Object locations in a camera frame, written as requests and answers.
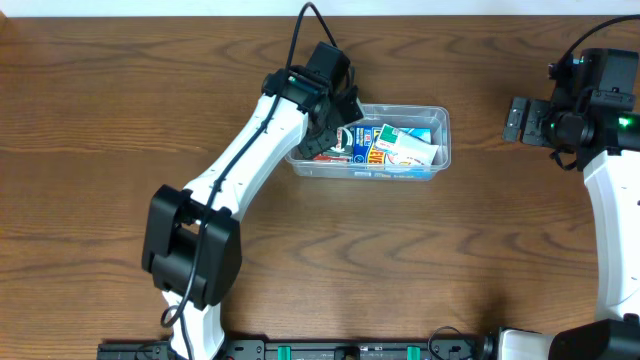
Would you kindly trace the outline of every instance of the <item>cable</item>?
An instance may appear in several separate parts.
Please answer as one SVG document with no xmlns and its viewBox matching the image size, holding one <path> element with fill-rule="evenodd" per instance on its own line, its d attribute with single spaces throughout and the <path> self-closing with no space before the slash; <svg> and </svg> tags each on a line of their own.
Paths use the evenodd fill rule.
<svg viewBox="0 0 640 360">
<path fill-rule="evenodd" d="M 623 21 L 628 21 L 628 20 L 640 20 L 640 14 L 617 17 L 615 19 L 611 19 L 611 20 L 605 21 L 602 24 L 600 24 L 600 25 L 594 27 L 593 29 L 587 31 L 584 35 L 582 35 L 580 37 L 580 39 L 578 39 L 578 41 L 576 41 L 575 43 L 573 43 L 573 45 L 571 45 L 571 47 L 569 47 L 569 49 L 564 53 L 564 55 L 562 55 L 562 57 L 558 61 L 558 66 L 563 66 L 563 64 L 567 61 L 567 59 L 569 59 L 569 56 L 571 56 L 571 53 L 573 53 L 573 50 L 575 50 L 586 38 L 588 38 L 589 36 L 593 35 L 593 33 L 595 33 L 596 31 L 602 30 L 602 29 L 606 28 L 607 26 L 610 26 L 610 25 L 613 25 L 613 24 L 617 24 L 617 23 L 621 23 Z"/>
<path fill-rule="evenodd" d="M 169 306 L 162 312 L 162 318 L 166 318 L 170 311 L 176 310 L 177 308 L 178 305 Z M 180 326 L 180 330 L 182 331 L 182 340 L 184 341 L 184 346 L 187 348 L 187 360 L 194 360 L 193 350 L 191 349 L 191 340 L 189 340 L 189 334 L 187 333 L 187 327 L 185 326 L 184 313 L 180 314 L 179 318 L 180 324 L 182 325 Z"/>
<path fill-rule="evenodd" d="M 327 26 L 324 19 L 322 18 L 322 15 L 320 15 L 320 12 L 318 12 L 318 9 L 316 8 L 316 6 L 311 2 L 304 4 L 302 6 L 302 9 L 300 10 L 300 13 L 298 14 L 296 26 L 295 26 L 295 29 L 293 30 L 291 47 L 289 48 L 287 62 L 284 67 L 285 76 L 282 78 L 282 83 L 280 84 L 280 88 L 278 89 L 278 92 L 275 95 L 275 99 L 273 100 L 273 105 L 271 105 L 271 109 L 269 109 L 269 113 L 267 114 L 266 118 L 262 121 L 262 123 L 260 124 L 260 127 L 256 130 L 256 132 L 251 136 L 251 138 L 249 138 L 247 143 L 244 144 L 244 146 L 238 151 L 238 153 L 233 157 L 233 159 L 231 159 L 229 164 L 227 164 L 227 166 L 222 170 L 222 172 L 220 173 L 220 176 L 213 182 L 213 187 L 211 189 L 211 193 L 209 194 L 209 198 L 207 199 L 207 204 L 205 206 L 204 213 L 202 215 L 202 218 L 200 219 L 200 227 L 198 229 L 199 239 L 198 239 L 198 243 L 196 244 L 193 264 L 191 265 L 191 272 L 189 273 L 189 280 L 187 282 L 187 288 L 184 292 L 184 296 L 182 297 L 180 304 L 168 307 L 163 312 L 162 318 L 160 319 L 160 325 L 162 325 L 162 327 L 164 328 L 170 328 L 178 321 L 178 319 L 181 320 L 181 324 L 182 324 L 181 328 L 183 329 L 182 337 L 184 339 L 185 345 L 187 347 L 187 351 L 189 353 L 189 360 L 194 360 L 194 359 L 191 357 L 192 354 L 191 354 L 191 344 L 189 341 L 189 337 L 187 336 L 184 330 L 186 323 L 184 321 L 183 313 L 184 313 L 184 308 L 189 301 L 189 297 L 191 296 L 191 292 L 193 290 L 193 284 L 195 282 L 196 274 L 198 272 L 198 263 L 200 262 L 199 261 L 200 255 L 202 253 L 202 248 L 203 248 L 202 243 L 204 242 L 206 224 L 209 222 L 209 218 L 212 213 L 211 207 L 215 200 L 216 194 L 221 191 L 222 182 L 225 180 L 225 178 L 227 177 L 227 175 L 229 174 L 233 166 L 240 160 L 240 158 L 242 158 L 242 156 L 247 152 L 249 147 L 251 147 L 251 145 L 256 141 L 258 136 L 260 136 L 260 134 L 262 134 L 264 131 L 267 130 L 267 126 L 269 125 L 269 122 L 271 121 L 271 118 L 273 117 L 273 114 L 275 113 L 276 108 L 278 107 L 278 103 L 280 102 L 280 98 L 282 96 L 282 91 L 286 85 L 288 74 L 289 74 L 289 68 L 291 67 L 291 62 L 293 61 L 293 53 L 296 48 L 296 42 L 298 40 L 298 32 L 300 31 L 300 24 L 302 23 L 304 13 L 308 8 L 311 8 L 315 13 L 316 17 L 318 18 L 318 21 L 320 22 L 320 24 L 322 25 L 322 28 L 327 34 L 329 41 L 331 41 L 331 45 L 333 45 L 336 48 L 338 47 L 335 39 L 333 38 L 333 35 L 331 34 L 331 31 L 329 30 L 329 27 Z M 175 313 L 173 314 L 173 316 L 171 316 L 169 320 L 165 321 L 166 315 L 174 309 L 175 309 Z"/>
<path fill-rule="evenodd" d="M 433 334 L 431 334 L 431 336 L 429 336 L 429 340 L 427 341 L 427 350 L 429 350 L 431 355 L 433 355 L 433 357 L 436 358 L 437 360 L 444 360 L 444 359 L 440 355 L 438 355 L 435 351 L 433 351 L 433 349 L 431 348 L 431 340 L 433 340 L 433 338 L 436 335 L 438 335 L 438 333 L 440 331 L 442 331 L 442 330 L 455 331 L 455 332 L 458 333 L 458 335 L 463 336 L 462 333 L 460 331 L 458 331 L 458 329 L 454 328 L 453 326 L 443 326 L 443 327 L 437 328 L 436 331 L 434 331 Z M 472 349 L 475 347 L 475 345 L 473 343 L 471 343 L 469 340 L 464 339 L 464 342 L 467 343 L 467 345 L 471 346 Z"/>
<path fill-rule="evenodd" d="M 552 160 L 555 160 L 556 164 L 558 164 L 558 166 L 560 166 L 562 168 L 562 170 L 571 171 L 571 170 L 575 169 L 576 166 L 578 166 L 578 159 L 576 159 L 573 162 L 565 165 L 562 162 L 562 159 L 560 158 L 560 153 L 561 152 L 562 152 L 562 148 L 557 148 L 551 154 L 549 154 L 549 158 L 552 159 Z"/>
</svg>

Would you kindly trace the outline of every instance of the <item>packaged item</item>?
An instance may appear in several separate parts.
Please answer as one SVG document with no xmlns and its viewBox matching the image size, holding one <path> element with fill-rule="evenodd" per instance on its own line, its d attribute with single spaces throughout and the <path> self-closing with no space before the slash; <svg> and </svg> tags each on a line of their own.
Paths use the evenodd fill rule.
<svg viewBox="0 0 640 360">
<path fill-rule="evenodd" d="M 353 154 L 353 134 L 346 127 L 339 127 L 336 136 L 338 137 L 338 143 L 331 148 L 331 151 L 335 153 Z"/>
<path fill-rule="evenodd" d="M 415 164 L 402 156 L 387 154 L 374 146 L 376 139 L 382 131 L 381 126 L 355 125 L 349 129 L 353 132 L 354 137 L 353 162 L 394 165 Z M 421 139 L 425 143 L 431 143 L 430 129 L 400 128 L 400 130 Z"/>
<path fill-rule="evenodd" d="M 391 125 L 385 124 L 376 137 L 374 146 L 396 161 L 409 165 L 431 165 L 438 145 L 429 145 Z"/>
<path fill-rule="evenodd" d="M 320 155 L 316 155 L 316 157 L 313 158 L 313 160 L 316 161 L 328 161 L 328 162 L 351 162 L 351 156 L 332 156 L 332 155 L 325 155 L 320 154 Z"/>
</svg>

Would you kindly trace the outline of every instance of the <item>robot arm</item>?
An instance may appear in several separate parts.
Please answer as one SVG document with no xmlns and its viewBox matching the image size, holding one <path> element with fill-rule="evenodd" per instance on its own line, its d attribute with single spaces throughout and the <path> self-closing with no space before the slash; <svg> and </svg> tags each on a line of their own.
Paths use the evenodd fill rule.
<svg viewBox="0 0 640 360">
<path fill-rule="evenodd" d="M 598 321 L 556 336 L 504 331 L 499 360 L 640 356 L 640 115 L 630 113 L 637 67 L 637 53 L 586 49 L 579 60 L 550 67 L 551 101 L 513 101 L 505 140 L 519 135 L 525 144 L 554 149 L 563 169 L 584 171 L 596 223 Z M 561 152 L 575 153 L 576 161 L 564 165 Z"/>
<path fill-rule="evenodd" d="M 640 313 L 640 152 L 603 151 L 584 169 L 598 247 L 596 320 Z"/>
<path fill-rule="evenodd" d="M 247 125 L 220 158 L 185 186 L 185 189 L 192 191 L 192 200 L 200 204 L 207 202 L 211 184 L 217 179 L 217 174 L 222 172 L 260 127 L 273 105 L 274 98 L 275 96 L 263 95 Z M 212 205 L 213 210 L 225 207 L 231 211 L 231 218 L 242 221 L 249 203 L 265 179 L 284 155 L 297 146 L 306 135 L 308 120 L 309 114 L 299 111 L 297 104 L 281 99 L 265 133 L 256 139 L 222 183 L 221 191 Z M 182 301 L 182 296 L 172 291 L 164 291 L 163 296 L 169 306 L 178 305 Z M 224 342 L 220 304 L 207 305 L 203 310 L 198 310 L 189 302 L 184 310 L 184 319 L 194 358 L 212 359 Z M 182 326 L 181 321 L 173 325 L 175 335 L 171 339 L 171 348 L 186 359 L 187 349 L 180 335 Z"/>
<path fill-rule="evenodd" d="M 220 302 L 242 262 L 240 221 L 276 164 L 296 146 L 305 158 L 329 149 L 337 142 L 338 127 L 363 116 L 357 87 L 350 84 L 338 91 L 349 64 L 342 51 L 319 43 L 305 67 L 292 66 L 268 75 L 256 110 L 220 158 L 184 190 L 165 185 L 154 195 L 143 269 L 153 275 L 155 286 L 163 290 L 169 308 L 174 309 L 187 292 L 191 272 L 196 274 L 182 312 L 184 324 L 176 321 L 172 325 L 171 347 L 183 358 L 188 357 L 185 338 L 191 344 L 191 360 L 210 360 L 223 345 Z M 200 226 L 204 233 L 190 232 L 185 225 L 204 218 L 203 204 L 209 203 L 214 182 L 225 173 L 211 203 L 213 214 Z M 202 256 L 196 271 L 197 244 Z"/>
</svg>

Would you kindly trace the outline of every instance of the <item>green connector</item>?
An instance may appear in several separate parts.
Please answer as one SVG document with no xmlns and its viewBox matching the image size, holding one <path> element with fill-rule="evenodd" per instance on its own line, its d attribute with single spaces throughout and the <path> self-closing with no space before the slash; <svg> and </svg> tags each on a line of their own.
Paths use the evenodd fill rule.
<svg viewBox="0 0 640 360">
<path fill-rule="evenodd" d="M 420 348 L 417 346 L 408 346 L 407 360 L 420 360 Z"/>
<path fill-rule="evenodd" d="M 279 346 L 278 347 L 278 360 L 291 360 L 291 348 L 288 347 L 288 346 Z"/>
</svg>

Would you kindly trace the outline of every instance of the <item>snack package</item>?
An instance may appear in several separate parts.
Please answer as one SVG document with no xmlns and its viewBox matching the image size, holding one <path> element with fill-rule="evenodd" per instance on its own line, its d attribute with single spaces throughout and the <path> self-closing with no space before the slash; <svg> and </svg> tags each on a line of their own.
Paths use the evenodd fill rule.
<svg viewBox="0 0 640 360">
<path fill-rule="evenodd" d="M 355 125 L 350 127 L 350 129 L 353 132 L 354 137 L 353 162 L 368 164 L 419 165 L 416 162 L 404 158 L 402 154 L 396 155 L 386 153 L 385 151 L 375 147 L 375 142 L 382 132 L 382 127 Z M 412 137 L 416 137 L 424 143 L 431 143 L 430 129 L 399 128 L 398 130 L 411 134 Z"/>
<path fill-rule="evenodd" d="M 438 151 L 438 145 L 430 145 L 386 124 L 382 127 L 380 135 L 376 137 L 374 147 L 393 156 L 396 162 L 407 165 L 431 165 Z"/>
</svg>

